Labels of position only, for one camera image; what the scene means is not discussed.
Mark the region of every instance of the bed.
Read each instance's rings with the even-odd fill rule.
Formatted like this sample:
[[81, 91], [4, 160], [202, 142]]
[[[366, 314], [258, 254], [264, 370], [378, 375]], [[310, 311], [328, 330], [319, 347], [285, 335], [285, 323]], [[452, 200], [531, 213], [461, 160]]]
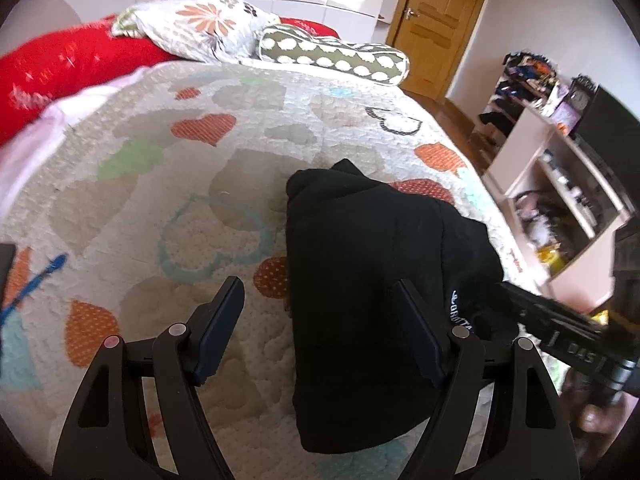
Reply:
[[[236, 478], [396, 478], [422, 426], [377, 448], [317, 455], [300, 446], [291, 405], [285, 183], [345, 157], [484, 222], [506, 278], [534, 290], [471, 164], [400, 89], [254, 60], [163, 64], [69, 129], [0, 226], [0, 240], [18, 246], [8, 298], [69, 254], [2, 330], [0, 415], [30, 456], [50, 470], [105, 336], [156, 336], [237, 275], [245, 308], [220, 370], [199, 390]], [[547, 363], [557, 380], [557, 362]], [[152, 383], [145, 395], [159, 461], [171, 469]], [[490, 399], [488, 388], [460, 469], [477, 459]]]

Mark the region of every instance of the baseboard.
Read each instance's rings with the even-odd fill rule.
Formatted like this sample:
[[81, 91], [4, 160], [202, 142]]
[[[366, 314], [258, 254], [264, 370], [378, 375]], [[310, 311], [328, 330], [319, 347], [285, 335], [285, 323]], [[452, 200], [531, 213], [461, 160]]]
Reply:
[[469, 119], [465, 115], [465, 113], [454, 104], [453, 101], [445, 98], [444, 107], [445, 110], [449, 113], [450, 117], [456, 121], [456, 125], [460, 128], [462, 133], [469, 136], [476, 127], [476, 124], [471, 119]]

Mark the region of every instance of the orange flower print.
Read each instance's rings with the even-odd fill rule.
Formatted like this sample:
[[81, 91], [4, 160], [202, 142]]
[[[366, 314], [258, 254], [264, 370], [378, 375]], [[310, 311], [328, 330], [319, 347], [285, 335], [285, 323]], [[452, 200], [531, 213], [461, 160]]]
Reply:
[[226, 36], [229, 30], [234, 30], [236, 22], [223, 20], [220, 18], [220, 11], [214, 4], [185, 5], [184, 10], [178, 10], [176, 14], [189, 16], [187, 23], [194, 23], [198, 32], [208, 32], [209, 34], [220, 33]]

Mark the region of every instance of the door panel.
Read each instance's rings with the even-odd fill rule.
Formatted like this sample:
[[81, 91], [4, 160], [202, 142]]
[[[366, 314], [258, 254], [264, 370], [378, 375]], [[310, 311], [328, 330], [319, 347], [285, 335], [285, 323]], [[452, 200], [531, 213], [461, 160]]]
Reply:
[[411, 62], [402, 88], [432, 99], [444, 97], [484, 0], [408, 0], [394, 46]]

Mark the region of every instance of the black tv screen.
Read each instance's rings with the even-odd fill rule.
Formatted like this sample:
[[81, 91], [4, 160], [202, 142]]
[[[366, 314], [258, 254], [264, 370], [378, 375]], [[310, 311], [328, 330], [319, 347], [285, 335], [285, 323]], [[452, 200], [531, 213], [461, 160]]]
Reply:
[[578, 145], [612, 180], [613, 187], [622, 186], [630, 206], [636, 212], [640, 211], [638, 118], [603, 87], [599, 87], [574, 135]]

